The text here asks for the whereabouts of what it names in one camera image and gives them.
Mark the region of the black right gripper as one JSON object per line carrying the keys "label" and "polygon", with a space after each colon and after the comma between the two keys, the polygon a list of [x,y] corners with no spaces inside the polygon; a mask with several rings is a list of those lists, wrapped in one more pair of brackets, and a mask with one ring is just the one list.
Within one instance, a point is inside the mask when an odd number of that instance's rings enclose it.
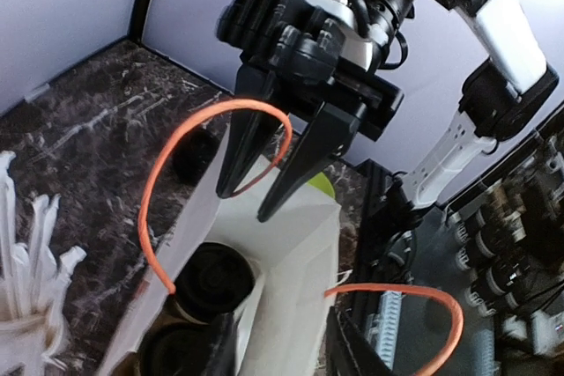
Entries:
{"label": "black right gripper", "polygon": [[[234,99],[266,102],[309,122],[259,207],[257,220],[265,223],[298,188],[346,153],[358,134],[378,140],[396,115],[404,92],[341,59],[332,78],[315,85],[272,71],[239,71]],[[262,111],[231,113],[216,187],[220,198],[234,195],[281,125],[278,118]]]}

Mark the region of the paper cup holding straws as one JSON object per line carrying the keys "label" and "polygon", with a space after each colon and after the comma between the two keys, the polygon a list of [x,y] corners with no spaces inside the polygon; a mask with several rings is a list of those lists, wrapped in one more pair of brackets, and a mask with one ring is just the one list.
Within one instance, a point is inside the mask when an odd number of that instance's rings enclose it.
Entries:
{"label": "paper cup holding straws", "polygon": [[46,364],[59,353],[64,323],[42,314],[1,323],[1,374],[19,368],[24,375],[43,375]]}

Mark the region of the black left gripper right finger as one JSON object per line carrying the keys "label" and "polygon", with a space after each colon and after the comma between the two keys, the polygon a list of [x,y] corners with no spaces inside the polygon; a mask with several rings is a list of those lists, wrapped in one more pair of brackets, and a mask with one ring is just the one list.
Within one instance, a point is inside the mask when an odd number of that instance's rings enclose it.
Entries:
{"label": "black left gripper right finger", "polygon": [[328,312],[328,374],[341,376],[391,375],[347,313]]}

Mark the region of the cardboard cup carrier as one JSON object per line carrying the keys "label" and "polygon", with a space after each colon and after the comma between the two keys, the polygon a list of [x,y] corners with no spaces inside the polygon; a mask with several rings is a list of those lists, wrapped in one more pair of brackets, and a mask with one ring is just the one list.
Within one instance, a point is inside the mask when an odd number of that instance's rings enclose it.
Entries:
{"label": "cardboard cup carrier", "polygon": [[147,356],[141,352],[129,352],[112,371],[112,376],[145,376],[150,374]]}

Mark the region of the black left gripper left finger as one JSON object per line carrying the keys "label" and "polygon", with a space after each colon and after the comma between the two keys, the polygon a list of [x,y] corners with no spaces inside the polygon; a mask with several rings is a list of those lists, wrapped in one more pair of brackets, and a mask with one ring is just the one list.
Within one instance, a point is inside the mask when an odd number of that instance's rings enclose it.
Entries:
{"label": "black left gripper left finger", "polygon": [[237,331],[234,313],[217,316],[206,329],[208,357],[201,375],[234,376]]}

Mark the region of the green bowl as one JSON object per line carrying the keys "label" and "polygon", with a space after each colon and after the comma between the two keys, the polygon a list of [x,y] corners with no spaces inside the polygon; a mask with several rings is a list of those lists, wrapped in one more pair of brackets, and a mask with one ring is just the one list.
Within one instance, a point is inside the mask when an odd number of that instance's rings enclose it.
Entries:
{"label": "green bowl", "polygon": [[320,190],[332,199],[336,198],[336,191],[330,179],[324,173],[318,173],[308,181],[308,185]]}

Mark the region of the bundle of wrapped straws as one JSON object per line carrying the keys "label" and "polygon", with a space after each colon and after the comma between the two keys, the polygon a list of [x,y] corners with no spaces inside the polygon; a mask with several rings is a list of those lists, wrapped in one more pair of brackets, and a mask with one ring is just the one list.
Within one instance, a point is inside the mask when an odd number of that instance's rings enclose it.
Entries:
{"label": "bundle of wrapped straws", "polygon": [[16,190],[9,175],[16,154],[1,153],[1,312],[11,320],[35,315],[50,326],[63,319],[63,303],[75,268],[86,258],[78,246],[55,258],[50,241],[60,196],[33,200],[33,222],[26,243],[16,241]]}

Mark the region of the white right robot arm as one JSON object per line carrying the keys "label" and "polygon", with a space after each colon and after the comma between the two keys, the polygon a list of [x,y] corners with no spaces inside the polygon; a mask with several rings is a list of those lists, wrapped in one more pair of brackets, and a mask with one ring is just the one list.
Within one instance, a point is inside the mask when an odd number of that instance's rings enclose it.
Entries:
{"label": "white right robot arm", "polygon": [[453,118],[387,190],[408,224],[478,155],[516,136],[559,78],[519,0],[233,0],[216,30],[241,54],[231,129],[216,186],[236,195],[281,120],[306,122],[257,212],[269,220],[357,135],[379,138],[407,83]]}

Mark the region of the black cup lid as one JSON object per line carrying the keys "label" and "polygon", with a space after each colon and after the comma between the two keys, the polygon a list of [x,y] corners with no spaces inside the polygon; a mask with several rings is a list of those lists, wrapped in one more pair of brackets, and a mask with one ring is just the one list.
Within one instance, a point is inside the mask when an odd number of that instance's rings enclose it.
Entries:
{"label": "black cup lid", "polygon": [[234,311],[252,292],[255,276],[249,262],[224,244],[205,242],[174,281],[174,304],[182,316],[201,324]]}
{"label": "black cup lid", "polygon": [[144,342],[137,375],[208,375],[221,334],[214,328],[177,323],[157,330]]}

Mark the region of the stack of black lids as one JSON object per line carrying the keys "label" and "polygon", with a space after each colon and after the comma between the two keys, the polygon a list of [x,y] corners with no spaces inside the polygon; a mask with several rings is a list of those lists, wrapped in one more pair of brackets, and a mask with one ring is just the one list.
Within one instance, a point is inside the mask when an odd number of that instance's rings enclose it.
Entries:
{"label": "stack of black lids", "polygon": [[175,146],[172,167],[180,183],[196,186],[219,148],[219,140],[209,130],[196,128]]}

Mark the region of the white paper bag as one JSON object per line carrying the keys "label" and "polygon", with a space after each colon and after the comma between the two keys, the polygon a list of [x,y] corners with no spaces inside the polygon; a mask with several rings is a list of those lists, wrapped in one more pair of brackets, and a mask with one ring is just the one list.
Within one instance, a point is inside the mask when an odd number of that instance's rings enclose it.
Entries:
{"label": "white paper bag", "polygon": [[259,159],[254,178],[234,197],[215,192],[226,156],[220,146],[208,170],[177,218],[173,232],[158,248],[150,240],[147,215],[160,172],[183,136],[212,117],[243,109],[264,112],[290,131],[288,116],[258,100],[226,100],[192,114],[167,140],[142,195],[137,217],[140,246],[149,268],[104,357],[99,374],[109,375],[137,352],[167,297],[180,290],[176,278],[206,241],[233,248],[256,272],[244,298],[236,328],[234,370],[239,375],[311,375],[339,293],[352,291],[338,276],[339,205],[306,186],[267,222],[256,212],[267,186],[278,175],[274,161]]}

